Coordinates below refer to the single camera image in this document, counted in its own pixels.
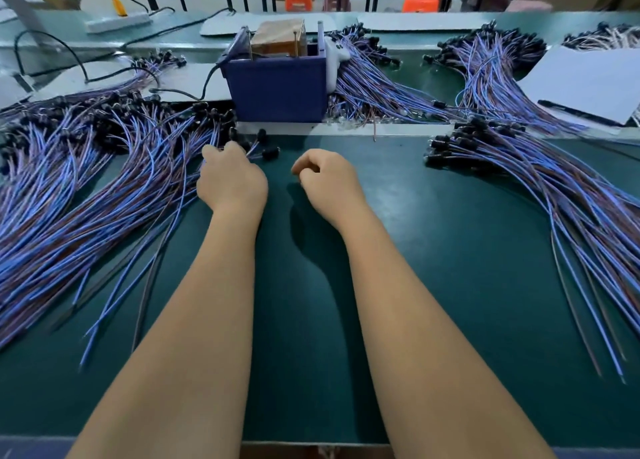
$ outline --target person's left hand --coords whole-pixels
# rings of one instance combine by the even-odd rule
[[[205,162],[196,186],[200,199],[213,211],[239,211],[260,219],[267,202],[267,178],[249,162],[244,149],[229,141],[224,150],[204,146],[202,156]]]

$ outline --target yellow plug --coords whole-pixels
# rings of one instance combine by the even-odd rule
[[[118,16],[124,17],[127,15],[127,11],[124,9],[124,5],[121,0],[111,0],[111,2],[113,3],[113,8],[116,10]]]

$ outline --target black pen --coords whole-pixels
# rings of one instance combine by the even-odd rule
[[[625,126],[625,124],[616,122],[615,120],[601,117],[599,115],[594,115],[592,113],[583,112],[582,110],[572,109],[571,107],[565,107],[564,105],[556,104],[555,102],[550,102],[549,100],[538,100],[538,103],[542,105],[542,107],[546,107],[548,109],[560,110],[569,115],[575,115],[576,117],[585,118],[592,122],[601,123],[608,127],[624,127]]]

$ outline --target person's right hand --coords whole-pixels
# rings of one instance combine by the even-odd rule
[[[309,149],[293,164],[291,172],[311,204],[339,232],[349,219],[369,205],[354,167],[343,156],[324,149]]]

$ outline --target blue plastic bin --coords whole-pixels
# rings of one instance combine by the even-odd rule
[[[237,119],[242,122],[322,122],[326,113],[326,51],[318,43],[308,56],[232,59],[220,67]]]

